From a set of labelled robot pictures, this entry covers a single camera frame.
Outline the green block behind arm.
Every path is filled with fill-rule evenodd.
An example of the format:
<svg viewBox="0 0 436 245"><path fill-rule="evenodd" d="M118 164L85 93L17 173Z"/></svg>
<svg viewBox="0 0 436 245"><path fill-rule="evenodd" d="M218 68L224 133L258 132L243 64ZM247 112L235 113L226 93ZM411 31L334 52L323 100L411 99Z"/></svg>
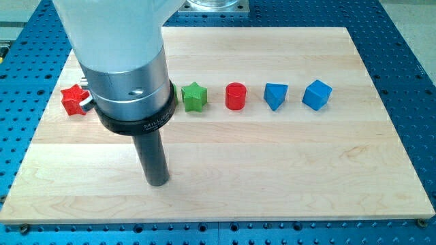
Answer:
<svg viewBox="0 0 436 245"><path fill-rule="evenodd" d="M175 83L172 83L172 87L173 87L173 91L174 91L174 103L175 103L175 106L177 106L178 105L177 86L175 85Z"/></svg>

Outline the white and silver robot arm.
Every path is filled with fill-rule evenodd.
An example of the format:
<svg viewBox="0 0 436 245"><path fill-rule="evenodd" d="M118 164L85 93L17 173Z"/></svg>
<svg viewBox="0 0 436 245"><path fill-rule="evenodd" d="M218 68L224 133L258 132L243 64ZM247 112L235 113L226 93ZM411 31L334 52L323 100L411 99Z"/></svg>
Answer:
<svg viewBox="0 0 436 245"><path fill-rule="evenodd" d="M54 0L105 128L132 137L151 186L169 180L159 130L172 117L176 92L161 28L181 0Z"/></svg>

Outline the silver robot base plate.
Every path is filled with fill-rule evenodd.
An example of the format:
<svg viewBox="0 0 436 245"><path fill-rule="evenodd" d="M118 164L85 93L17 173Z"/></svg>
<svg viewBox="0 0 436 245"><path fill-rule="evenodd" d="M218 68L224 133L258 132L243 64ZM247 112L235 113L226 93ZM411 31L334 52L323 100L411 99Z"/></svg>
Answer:
<svg viewBox="0 0 436 245"><path fill-rule="evenodd" d="M249 0L186 0L178 9L181 14L248 14Z"/></svg>

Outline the black clamp ring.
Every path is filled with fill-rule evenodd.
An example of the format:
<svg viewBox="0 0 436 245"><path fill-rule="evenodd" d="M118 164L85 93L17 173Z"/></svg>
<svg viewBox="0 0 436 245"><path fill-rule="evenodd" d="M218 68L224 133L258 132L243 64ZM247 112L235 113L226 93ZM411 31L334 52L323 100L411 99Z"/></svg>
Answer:
<svg viewBox="0 0 436 245"><path fill-rule="evenodd" d="M171 119L175 112L176 106L174 103L174 91L171 80L169 81L169 83L170 96L166 104L158 112L149 117L143 118L142 120L122 121L113 119L105 115L96 106L96 103L94 102L91 95L89 95L87 99L81 102L80 105L85 112L88 112L89 110L94 108L102 125L113 133L127 136L144 135L159 130Z"/></svg>

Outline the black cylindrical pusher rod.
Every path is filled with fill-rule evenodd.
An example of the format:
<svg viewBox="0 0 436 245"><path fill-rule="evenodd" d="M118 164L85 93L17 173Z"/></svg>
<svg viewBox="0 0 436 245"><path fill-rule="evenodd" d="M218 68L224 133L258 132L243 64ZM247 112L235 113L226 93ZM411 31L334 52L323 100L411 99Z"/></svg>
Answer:
<svg viewBox="0 0 436 245"><path fill-rule="evenodd" d="M146 181L151 186L162 186L170 178L166 156L158 130L133 136Z"/></svg>

